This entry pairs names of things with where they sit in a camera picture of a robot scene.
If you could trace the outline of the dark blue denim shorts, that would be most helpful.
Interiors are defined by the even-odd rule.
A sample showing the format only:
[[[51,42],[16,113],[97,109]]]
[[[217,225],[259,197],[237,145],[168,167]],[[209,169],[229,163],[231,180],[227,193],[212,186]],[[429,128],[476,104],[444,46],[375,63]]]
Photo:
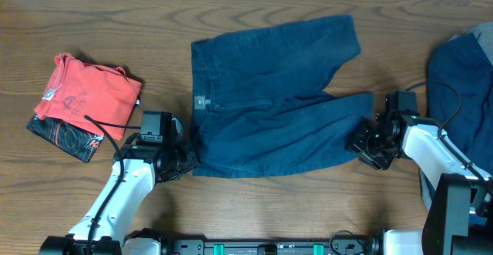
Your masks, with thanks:
[[[368,92],[326,92],[360,54],[354,20],[335,15],[231,32],[191,45],[190,138],[197,176],[260,178],[338,166],[373,112]]]

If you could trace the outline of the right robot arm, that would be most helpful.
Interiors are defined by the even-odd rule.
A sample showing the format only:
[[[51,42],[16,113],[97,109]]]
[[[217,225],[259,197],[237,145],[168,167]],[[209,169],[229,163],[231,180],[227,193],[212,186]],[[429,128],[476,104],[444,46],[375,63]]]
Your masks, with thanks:
[[[410,159],[434,189],[423,228],[386,230],[368,243],[368,254],[492,252],[492,177],[468,159],[435,120],[389,112],[376,124],[359,126],[347,148],[377,170],[388,169],[395,159]]]

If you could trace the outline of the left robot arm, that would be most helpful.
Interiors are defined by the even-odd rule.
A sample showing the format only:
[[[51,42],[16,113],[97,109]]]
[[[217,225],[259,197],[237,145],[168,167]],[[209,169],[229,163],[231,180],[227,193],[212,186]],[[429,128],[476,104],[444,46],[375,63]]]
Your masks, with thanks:
[[[197,164],[188,143],[123,145],[86,215],[65,236],[47,237],[40,254],[173,254],[173,243],[159,231],[128,230],[156,185],[179,180]]]

